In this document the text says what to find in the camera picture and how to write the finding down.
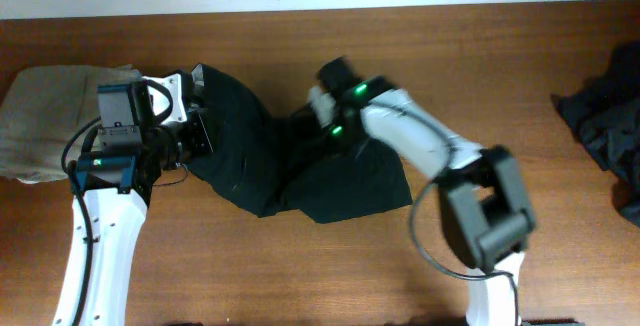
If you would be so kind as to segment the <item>black shorts with patterned waistband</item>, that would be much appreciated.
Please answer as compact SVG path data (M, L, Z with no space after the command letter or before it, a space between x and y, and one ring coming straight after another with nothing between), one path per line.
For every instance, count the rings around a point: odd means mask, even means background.
M214 150L189 171L224 199L257 216L299 210L328 224L411 204L399 155L365 139L359 155L296 159L287 155L287 117L274 118L234 77L205 64L192 72L204 86Z

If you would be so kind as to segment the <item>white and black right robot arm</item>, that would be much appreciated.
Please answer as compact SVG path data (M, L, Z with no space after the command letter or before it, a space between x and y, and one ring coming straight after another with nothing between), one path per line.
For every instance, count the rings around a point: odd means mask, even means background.
M452 131L383 76L365 79L339 57L308 97L314 151L286 191L290 207L320 224L409 206L408 231L437 271L469 284L468 325L519 325L518 278L537 226L518 162ZM421 244L416 219L437 192L441 230L456 272Z

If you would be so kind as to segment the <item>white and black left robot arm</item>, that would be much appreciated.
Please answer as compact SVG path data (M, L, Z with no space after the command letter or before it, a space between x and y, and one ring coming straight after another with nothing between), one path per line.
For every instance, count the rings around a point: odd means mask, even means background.
M137 239L165 171L212 152L212 125L181 71L97 88L80 155L61 160L73 231L56 325L122 325Z

